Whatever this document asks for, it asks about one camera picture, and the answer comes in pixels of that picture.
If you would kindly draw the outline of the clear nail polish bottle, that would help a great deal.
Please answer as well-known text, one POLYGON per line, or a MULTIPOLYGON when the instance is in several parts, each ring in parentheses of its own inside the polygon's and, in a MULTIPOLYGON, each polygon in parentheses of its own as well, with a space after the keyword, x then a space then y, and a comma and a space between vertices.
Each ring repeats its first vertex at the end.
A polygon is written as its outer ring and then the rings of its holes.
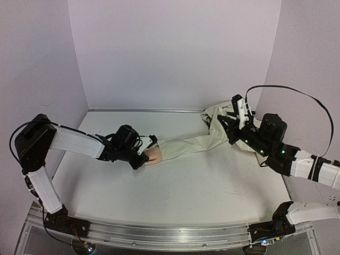
POLYGON ((225 111, 225 108, 222 108, 222 107, 217 108, 217 114, 220 116, 227 116, 227 112, 225 111))

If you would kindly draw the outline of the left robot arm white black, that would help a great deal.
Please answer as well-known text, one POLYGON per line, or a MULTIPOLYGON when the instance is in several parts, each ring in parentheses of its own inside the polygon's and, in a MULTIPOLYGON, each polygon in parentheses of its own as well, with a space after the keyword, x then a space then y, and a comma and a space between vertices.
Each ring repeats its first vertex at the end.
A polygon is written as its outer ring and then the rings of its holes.
POLYGON ((122 125, 108 135, 90 134, 51 121, 38 114, 21 124, 9 137, 8 148, 20 165, 28 190, 37 199, 50 222, 60 232, 72 226, 46 167, 51 151, 78 154, 101 162, 127 162, 138 170, 149 161, 146 150, 157 143, 153 135, 140 135, 132 126, 122 125))

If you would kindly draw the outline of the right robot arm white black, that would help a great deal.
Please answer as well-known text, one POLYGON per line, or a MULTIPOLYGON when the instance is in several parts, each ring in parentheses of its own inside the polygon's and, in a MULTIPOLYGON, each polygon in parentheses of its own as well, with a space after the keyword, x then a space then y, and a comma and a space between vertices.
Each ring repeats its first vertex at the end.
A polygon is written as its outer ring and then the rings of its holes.
MULTIPOLYGON (((296 146, 282 142, 287 124, 277 115, 264 115, 260 127, 228 116, 218 116, 230 144, 241 141, 261 157, 265 165, 284 176, 299 177, 339 189, 339 161, 310 154, 296 146)), ((251 224, 248 232, 252 243, 266 245, 269 241, 295 233, 299 223, 325 219, 339 219, 339 199, 330 198, 325 203, 283 202, 270 221, 251 224)))

